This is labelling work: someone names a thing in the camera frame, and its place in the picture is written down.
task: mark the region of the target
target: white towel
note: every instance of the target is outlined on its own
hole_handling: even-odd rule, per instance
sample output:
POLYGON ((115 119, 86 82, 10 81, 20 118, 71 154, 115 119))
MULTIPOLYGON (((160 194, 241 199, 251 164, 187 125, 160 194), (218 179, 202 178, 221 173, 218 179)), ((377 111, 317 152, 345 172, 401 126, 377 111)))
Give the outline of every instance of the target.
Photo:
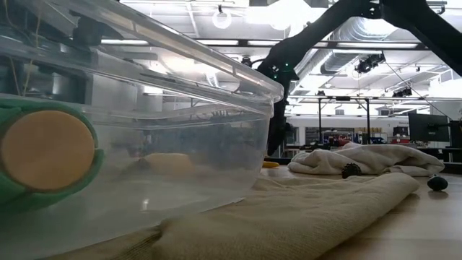
POLYGON ((431 176, 444 169, 436 157, 396 144, 360 145, 349 143, 341 150, 315 150, 296 155, 288 165, 295 173, 340 175, 347 163, 355 163, 363 174, 405 173, 431 176))

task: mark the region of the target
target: ceiling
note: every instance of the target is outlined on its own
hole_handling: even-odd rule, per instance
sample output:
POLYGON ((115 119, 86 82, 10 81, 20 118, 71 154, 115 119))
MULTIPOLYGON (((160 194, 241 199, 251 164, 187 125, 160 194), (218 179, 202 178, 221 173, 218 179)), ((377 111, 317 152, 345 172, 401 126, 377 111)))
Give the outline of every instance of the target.
MULTIPOLYGON (((293 9, 286 10, 284 9, 286 7, 281 8, 279 6, 280 10, 273 11, 276 12, 274 14, 278 15, 264 16, 262 10, 268 9, 268 7, 249 6, 249 0, 233 2, 121 0, 121 2, 184 35, 196 39, 281 40, 301 30, 302 27, 298 26, 301 21, 314 21, 325 10, 324 8, 300 6, 295 11, 293 9), (222 5, 221 10, 224 14, 218 12, 219 4, 222 5), (281 30, 287 26, 282 21, 284 19, 291 19, 292 25, 281 30)), ((451 0, 447 2, 448 5, 442 17, 458 30, 462 30, 462 4, 451 0)), ((392 33, 382 40, 400 43, 418 42, 411 33, 402 29, 392 30, 392 33)), ((213 48, 237 60, 243 56, 250 56, 252 60, 262 59, 270 49, 270 47, 236 46, 215 46, 213 48)), ((450 69, 431 51, 384 51, 384 55, 388 64, 380 64, 378 68, 359 78, 354 71, 354 65, 357 64, 358 58, 342 67, 342 70, 335 75, 308 73, 297 82, 292 94, 314 95, 317 91, 323 90, 327 95, 391 96, 394 90, 400 90, 411 84, 420 95, 429 95, 430 82, 450 69)), ((203 75, 190 75, 189 77, 194 80, 204 78, 203 75)), ((229 82, 231 79, 218 75, 218 80, 229 82)), ((289 108, 289 110, 301 109, 300 104, 303 103, 303 99, 291 98, 289 101, 291 104, 297 105, 289 108)))

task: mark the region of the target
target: tan circular pad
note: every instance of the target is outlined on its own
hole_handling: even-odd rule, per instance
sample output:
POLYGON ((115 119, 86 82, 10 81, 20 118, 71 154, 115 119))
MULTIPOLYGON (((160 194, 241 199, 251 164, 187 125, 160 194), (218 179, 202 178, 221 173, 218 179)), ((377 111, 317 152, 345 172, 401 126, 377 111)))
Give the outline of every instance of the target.
POLYGON ((81 179, 90 169, 95 141, 78 118, 60 111, 21 117, 0 146, 6 173, 32 189, 52 191, 81 179))

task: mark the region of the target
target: black metal pole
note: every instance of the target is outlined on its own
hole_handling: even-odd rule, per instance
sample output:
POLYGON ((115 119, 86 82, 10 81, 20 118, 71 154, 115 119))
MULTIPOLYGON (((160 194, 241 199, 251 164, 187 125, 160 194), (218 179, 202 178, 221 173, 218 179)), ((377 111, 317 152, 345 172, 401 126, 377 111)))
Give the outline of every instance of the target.
POLYGON ((324 143, 324 141, 323 141, 323 132, 321 131, 321 128, 322 128, 321 111, 323 110, 322 107, 321 107, 321 101, 322 101, 322 98, 319 98, 318 99, 318 104, 319 104, 319 144, 324 143))
POLYGON ((366 113, 367 113, 367 144, 370 144, 370 113, 369 113, 369 100, 366 99, 366 113))

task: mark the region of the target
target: ventilation duct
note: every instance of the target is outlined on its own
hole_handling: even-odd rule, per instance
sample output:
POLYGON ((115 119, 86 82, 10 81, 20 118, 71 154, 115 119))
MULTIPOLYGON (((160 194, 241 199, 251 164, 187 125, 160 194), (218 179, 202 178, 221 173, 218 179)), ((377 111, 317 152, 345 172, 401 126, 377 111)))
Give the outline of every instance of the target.
MULTIPOLYGON (((334 30, 328 40, 381 41, 395 30, 396 27, 381 19, 354 17, 334 30)), ((301 64, 297 66, 297 73, 299 78, 302 79, 319 66, 319 71, 315 71, 315 73, 334 75, 340 72, 347 64, 357 59, 360 54, 364 54, 364 52, 338 53, 335 50, 319 50, 312 54, 311 58, 308 59, 308 54, 302 60, 301 64)))

